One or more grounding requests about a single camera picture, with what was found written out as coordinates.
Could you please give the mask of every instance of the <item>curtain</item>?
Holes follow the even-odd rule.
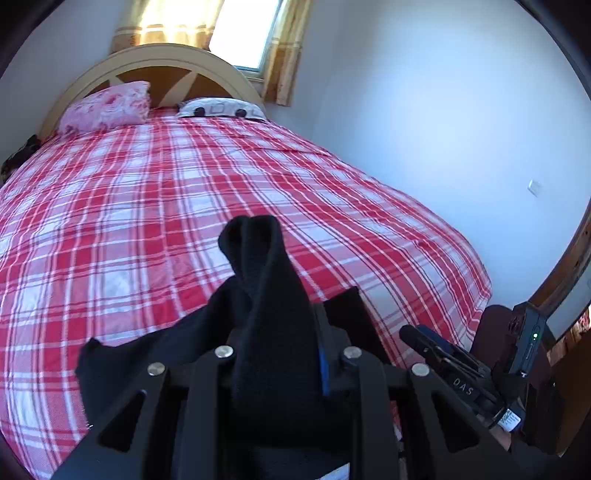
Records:
[[[267,52],[262,97],[289,106],[312,0],[284,0]]]
[[[111,53],[146,43],[209,49],[224,0],[128,0]]]

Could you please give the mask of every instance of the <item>pink pillow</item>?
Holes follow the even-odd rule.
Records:
[[[150,111],[149,82],[115,85],[71,104],[57,132],[78,134],[146,123]]]

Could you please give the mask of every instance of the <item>wall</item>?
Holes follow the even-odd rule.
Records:
[[[68,85],[108,55],[124,6],[66,0],[27,38],[0,78],[0,158],[37,133]]]
[[[312,140],[461,231],[493,303],[529,298],[591,195],[591,102],[554,41],[513,0],[372,0],[337,44]]]
[[[314,0],[291,106],[267,104],[267,114],[275,122],[298,135],[312,138],[336,60],[337,40],[351,0]]]

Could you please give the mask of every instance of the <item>bedspread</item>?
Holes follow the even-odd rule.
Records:
[[[232,270],[217,247],[236,215],[271,214],[312,300],[357,285],[388,355],[428,325],[469,346],[491,295],[458,231],[272,122],[177,119],[50,139],[0,189],[0,429],[36,478],[86,433],[74,369],[172,325]]]

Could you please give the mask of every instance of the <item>wall outlet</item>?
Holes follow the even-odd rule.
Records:
[[[534,197],[537,197],[540,194],[541,185],[535,180],[530,180],[530,184],[527,186],[527,189]]]

